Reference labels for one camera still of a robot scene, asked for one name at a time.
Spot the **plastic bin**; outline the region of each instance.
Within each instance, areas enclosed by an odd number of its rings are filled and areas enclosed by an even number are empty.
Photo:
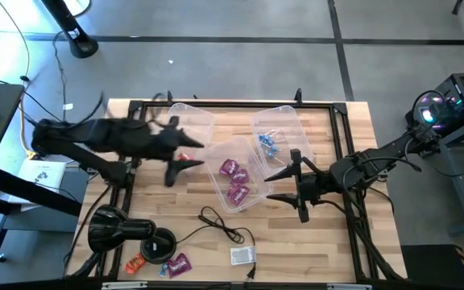
[[[184,103],[176,103],[169,108],[168,120],[171,116],[178,116],[180,118],[178,128],[184,129],[184,133],[187,136],[205,146],[209,145],[210,140],[213,138],[213,128],[216,119],[212,113],[185,105]],[[198,148],[180,147],[175,153],[175,158],[178,158],[180,153],[194,157],[198,150]]]
[[[269,176],[286,168],[291,161],[290,150],[300,149],[302,156],[314,162],[314,154],[300,119],[295,109],[291,106],[281,106],[269,110],[263,110],[255,114],[251,119],[252,132],[255,144],[259,150],[260,159]],[[270,146],[259,141],[260,135],[272,135],[278,149],[274,152],[274,158],[270,158],[267,152],[273,152]]]
[[[237,213],[261,201],[266,195],[273,193],[273,185],[264,182],[267,173],[264,171],[263,165],[251,148],[247,138],[234,137],[227,142],[206,148],[203,155],[205,156],[204,166],[213,183],[214,190],[227,212]],[[227,196],[231,186],[231,178],[219,172],[220,167],[227,159],[237,161],[239,169],[246,169],[250,177],[250,180],[243,184],[250,189],[250,193],[239,205],[233,203]]]

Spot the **concrete floor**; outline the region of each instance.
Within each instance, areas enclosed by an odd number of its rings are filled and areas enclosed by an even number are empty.
[[[78,18],[93,35],[334,37],[327,0],[93,2]],[[450,13],[454,3],[335,0],[342,37],[351,39],[463,39],[460,24]],[[58,31],[39,1],[3,4],[23,31]],[[0,9],[0,31],[14,30]],[[28,92],[60,115],[61,84],[52,44],[28,41],[28,46],[32,79]],[[301,87],[305,100],[346,100],[334,44],[100,42],[99,51],[84,60],[73,58],[64,42],[58,48],[68,76],[68,103],[74,104],[67,112],[71,121],[86,116],[101,91],[120,98],[151,97],[170,89],[175,97],[287,100]],[[369,103],[379,145],[405,130],[404,114],[419,93],[435,88],[451,73],[464,72],[464,46],[345,45],[345,54],[354,99]],[[1,35],[0,79],[18,83],[25,65],[19,36]],[[46,117],[29,101],[25,107],[35,119]],[[0,167],[13,173],[24,158],[18,143],[19,122],[14,116],[0,147]],[[449,179],[431,169],[430,164],[440,166],[435,158],[413,160],[424,172],[398,166],[387,183],[401,244],[456,243],[464,248],[464,235],[452,239],[447,234],[449,226],[464,218]],[[0,264],[0,269],[14,273],[6,275],[8,281],[57,278],[62,256],[58,253],[67,252],[72,238],[58,233],[9,234],[3,251],[12,262]],[[34,242],[24,247],[26,240]],[[15,245],[23,249],[10,251]],[[30,247],[41,250],[30,252]],[[29,267],[30,261],[37,266]]]

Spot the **lamp shade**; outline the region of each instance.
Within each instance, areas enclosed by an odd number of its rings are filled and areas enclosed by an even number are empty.
[[[149,240],[156,232],[155,223],[131,219],[111,205],[100,206],[89,223],[89,247],[94,253],[113,250],[125,240]]]

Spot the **table leg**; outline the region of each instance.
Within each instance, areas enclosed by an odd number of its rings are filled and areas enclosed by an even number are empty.
[[[71,53],[77,58],[86,58],[97,52],[96,40],[89,37],[71,14],[63,0],[42,0],[56,20],[69,42]]]

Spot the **wooden tabletop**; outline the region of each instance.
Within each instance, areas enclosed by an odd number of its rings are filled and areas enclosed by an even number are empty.
[[[114,117],[126,117],[130,100],[111,99],[108,109]],[[376,147],[375,134],[366,102],[347,102],[350,128],[356,151]],[[212,143],[224,142],[234,136],[245,136],[254,148],[251,133],[251,115],[261,109],[206,108],[216,117]],[[320,169],[328,167],[336,160],[328,110],[296,110],[305,134],[314,151],[316,165]],[[342,147],[346,145],[341,119],[338,119]],[[116,160],[115,154],[101,155],[107,160]],[[354,282],[354,268],[350,254],[350,244],[345,216],[331,205],[319,205],[309,209],[310,221],[302,224],[298,213],[288,204],[263,200],[240,212],[227,213],[214,192],[205,169],[181,174],[172,188],[165,188],[165,164],[157,161],[143,161],[135,177],[134,193],[131,200],[131,218],[150,218],[157,226],[170,229],[177,240],[182,239],[196,228],[203,226],[197,215],[203,206],[211,206],[223,217],[229,227],[245,226],[255,237],[257,246],[257,282]],[[275,193],[295,192],[293,179],[273,183]],[[386,186],[376,182],[374,188],[387,192]],[[81,210],[78,228],[89,207],[106,188],[101,178],[92,180],[87,188]],[[322,196],[342,205],[342,197],[336,193]],[[108,203],[108,194],[101,204]],[[395,271],[406,276],[400,243],[397,236],[392,209],[388,201],[368,190],[365,200],[371,235],[374,244]],[[74,272],[90,256],[87,243],[87,226],[82,230],[68,273]],[[251,244],[245,233],[245,243]],[[193,269],[179,275],[174,280],[190,281],[244,281],[251,264],[230,265],[230,248],[242,247],[231,242],[218,229],[208,228],[194,234],[177,246],[176,255],[185,253]],[[122,252],[120,280],[168,280],[159,277],[159,265],[146,264],[136,274],[128,275],[124,270],[126,262],[139,253],[139,241],[127,241]],[[366,252],[360,246],[362,264],[368,275]],[[113,255],[107,255],[106,271],[110,269]]]

